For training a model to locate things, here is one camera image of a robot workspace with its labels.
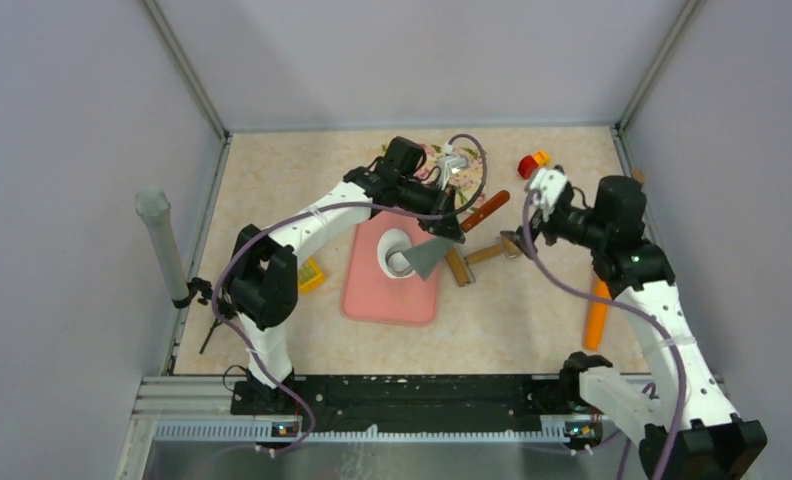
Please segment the metal scraper wooden handle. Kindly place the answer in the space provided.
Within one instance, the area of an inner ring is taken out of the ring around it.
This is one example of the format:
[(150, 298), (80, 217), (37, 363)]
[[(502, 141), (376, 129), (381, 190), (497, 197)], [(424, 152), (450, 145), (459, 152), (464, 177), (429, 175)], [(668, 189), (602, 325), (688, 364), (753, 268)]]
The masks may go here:
[[(486, 200), (478, 209), (461, 222), (461, 232), (466, 233), (492, 215), (510, 200), (508, 190), (501, 190)], [(427, 280), (445, 259), (448, 252), (458, 245), (455, 240), (433, 237), (423, 244), (411, 247), (402, 252), (412, 270), (422, 279)]]

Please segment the wooden rolling pin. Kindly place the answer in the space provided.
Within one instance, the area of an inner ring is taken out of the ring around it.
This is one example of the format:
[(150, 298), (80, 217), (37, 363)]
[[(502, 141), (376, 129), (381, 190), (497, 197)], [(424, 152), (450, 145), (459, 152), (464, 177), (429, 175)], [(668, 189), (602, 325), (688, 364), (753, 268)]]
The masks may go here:
[(520, 249), (508, 238), (498, 236), (495, 241), (486, 247), (464, 255), (459, 247), (451, 248), (444, 256), (444, 262), (449, 267), (455, 284), (464, 287), (475, 281), (472, 266), (491, 260), (496, 257), (513, 259), (520, 256)]

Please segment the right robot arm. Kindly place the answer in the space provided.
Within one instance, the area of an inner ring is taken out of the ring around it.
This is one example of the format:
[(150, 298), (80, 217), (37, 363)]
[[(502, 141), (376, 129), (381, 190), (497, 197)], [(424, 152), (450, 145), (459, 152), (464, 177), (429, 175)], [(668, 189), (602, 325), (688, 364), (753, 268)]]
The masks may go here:
[(510, 238), (528, 257), (535, 242), (587, 249), (606, 304), (629, 314), (654, 390), (632, 385), (605, 358), (576, 352), (561, 371), (558, 397), (572, 412), (605, 414), (638, 454), (650, 479), (740, 479), (766, 447), (762, 424), (746, 420), (719, 386), (689, 327), (665, 252), (645, 234), (647, 198), (631, 177), (602, 178), (594, 203), (577, 207), (558, 170), (525, 185), (522, 223)]

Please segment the white dough ball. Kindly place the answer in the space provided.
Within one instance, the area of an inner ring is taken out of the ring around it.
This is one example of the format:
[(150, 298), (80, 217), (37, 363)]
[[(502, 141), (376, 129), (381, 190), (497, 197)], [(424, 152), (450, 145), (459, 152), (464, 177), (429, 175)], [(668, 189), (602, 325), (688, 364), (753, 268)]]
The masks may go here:
[(385, 265), (384, 265), (384, 255), (387, 252), (387, 250), (394, 245), (402, 246), (404, 248), (403, 251), (404, 254), (406, 250), (409, 250), (412, 247), (412, 242), (409, 235), (403, 230), (393, 228), (384, 232), (382, 236), (379, 238), (378, 245), (376, 248), (376, 258), (378, 260), (380, 269), (390, 279), (403, 279), (413, 276), (415, 274), (415, 271), (411, 276), (403, 277), (403, 278), (393, 278), (392, 276), (386, 273)]

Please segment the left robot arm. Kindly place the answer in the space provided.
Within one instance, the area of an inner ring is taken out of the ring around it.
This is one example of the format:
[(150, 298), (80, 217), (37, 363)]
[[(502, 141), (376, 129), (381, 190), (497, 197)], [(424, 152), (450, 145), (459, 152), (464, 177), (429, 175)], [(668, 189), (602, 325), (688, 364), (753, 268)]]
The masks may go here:
[(286, 379), (293, 367), (283, 324), (298, 303), (299, 267), (314, 253), (380, 212), (414, 218), (435, 239), (464, 242), (454, 190), (425, 184), (415, 175), (426, 158), (421, 145), (397, 136), (370, 165), (350, 170), (295, 216), (264, 229), (249, 225), (240, 231), (220, 275), (220, 291), (243, 327), (257, 384), (254, 398), (267, 412), (280, 413), (292, 401), (293, 388)]

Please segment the pink plastic tray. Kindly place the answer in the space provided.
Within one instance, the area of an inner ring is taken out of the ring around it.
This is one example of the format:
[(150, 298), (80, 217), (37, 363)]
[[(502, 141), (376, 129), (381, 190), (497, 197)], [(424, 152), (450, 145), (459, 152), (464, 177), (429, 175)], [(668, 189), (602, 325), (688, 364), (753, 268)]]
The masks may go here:
[(422, 280), (416, 273), (390, 279), (376, 258), (379, 238), (389, 229), (405, 231), (412, 246), (430, 239), (418, 222), (394, 213), (380, 213), (357, 226), (344, 283), (341, 308), (354, 320), (409, 327), (424, 327), (436, 317), (440, 271)]

